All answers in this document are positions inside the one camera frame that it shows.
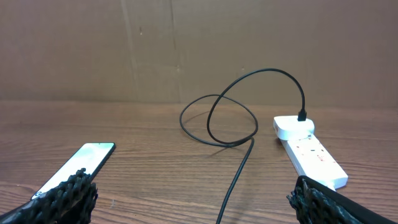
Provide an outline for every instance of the table surface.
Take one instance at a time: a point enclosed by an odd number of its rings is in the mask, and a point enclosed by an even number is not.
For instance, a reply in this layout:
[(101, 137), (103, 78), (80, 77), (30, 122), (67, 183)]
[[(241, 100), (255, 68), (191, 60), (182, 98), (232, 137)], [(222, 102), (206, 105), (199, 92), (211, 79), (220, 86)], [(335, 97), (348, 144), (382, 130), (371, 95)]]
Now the table surface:
[[(94, 182), (92, 223), (214, 223), (248, 148), (222, 149), (188, 137), (184, 105), (0, 102), (0, 213), (15, 208), (86, 142), (115, 142)], [(229, 199), (223, 223), (298, 223), (286, 195), (297, 173), (272, 130), (272, 118), (297, 107), (249, 106), (259, 120), (256, 143)], [(210, 105), (184, 116), (205, 139)], [(308, 108), (315, 135), (349, 176), (338, 192), (398, 222), (397, 110)], [(254, 129), (235, 105), (218, 106), (211, 128), (234, 140)]]

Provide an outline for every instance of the plug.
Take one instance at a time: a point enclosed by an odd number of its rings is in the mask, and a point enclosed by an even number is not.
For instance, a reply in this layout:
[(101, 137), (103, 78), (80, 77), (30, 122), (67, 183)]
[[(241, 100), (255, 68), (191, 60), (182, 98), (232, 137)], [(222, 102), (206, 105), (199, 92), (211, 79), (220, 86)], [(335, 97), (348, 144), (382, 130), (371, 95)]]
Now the plug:
[(274, 118), (274, 130), (279, 139), (287, 141), (307, 138), (313, 134), (315, 126), (311, 119), (299, 121), (298, 116), (277, 116)]

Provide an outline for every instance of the white phone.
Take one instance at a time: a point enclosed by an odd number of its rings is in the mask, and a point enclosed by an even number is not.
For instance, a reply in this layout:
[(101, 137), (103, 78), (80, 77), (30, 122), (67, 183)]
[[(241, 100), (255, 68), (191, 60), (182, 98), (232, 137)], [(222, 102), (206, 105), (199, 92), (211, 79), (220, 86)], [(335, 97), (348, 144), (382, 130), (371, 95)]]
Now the white phone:
[(86, 143), (45, 183), (40, 190), (32, 196), (39, 197), (42, 193), (57, 187), (61, 182), (67, 181), (69, 176), (76, 174), (81, 168), (86, 168), (85, 173), (91, 174), (91, 179), (100, 171), (106, 160), (116, 148), (113, 142)]

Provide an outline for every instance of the wooden table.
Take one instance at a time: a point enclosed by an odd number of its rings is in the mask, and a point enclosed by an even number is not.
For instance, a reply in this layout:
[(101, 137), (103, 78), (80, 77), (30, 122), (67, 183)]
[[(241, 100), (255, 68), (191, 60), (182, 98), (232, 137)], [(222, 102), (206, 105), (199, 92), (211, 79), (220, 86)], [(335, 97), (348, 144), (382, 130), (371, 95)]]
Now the wooden table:
[[(117, 148), (94, 180), (99, 199), (92, 223), (214, 223), (248, 143), (222, 149), (192, 140), (178, 123), (183, 107), (0, 102), (0, 212), (28, 201), (84, 143), (112, 141)], [(223, 223), (298, 223), (285, 197), (297, 173), (275, 137), (272, 118), (299, 109), (249, 107), (260, 129)], [(184, 117), (189, 130), (205, 139), (210, 139), (209, 109), (195, 105)], [(307, 112), (317, 137), (349, 176), (338, 192), (398, 222), (397, 110)], [(254, 129), (250, 116), (235, 105), (217, 107), (212, 123), (224, 140)]]

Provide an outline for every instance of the brown wall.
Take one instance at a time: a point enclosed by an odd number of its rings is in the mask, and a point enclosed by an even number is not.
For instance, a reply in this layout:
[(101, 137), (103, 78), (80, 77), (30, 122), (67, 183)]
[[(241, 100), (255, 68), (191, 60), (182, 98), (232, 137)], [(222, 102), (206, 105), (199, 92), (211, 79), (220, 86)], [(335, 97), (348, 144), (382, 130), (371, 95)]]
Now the brown wall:
[[(396, 108), (398, 1), (0, 1), (2, 100), (188, 102), (263, 67), (308, 105)], [(274, 73), (229, 96), (300, 103)]]

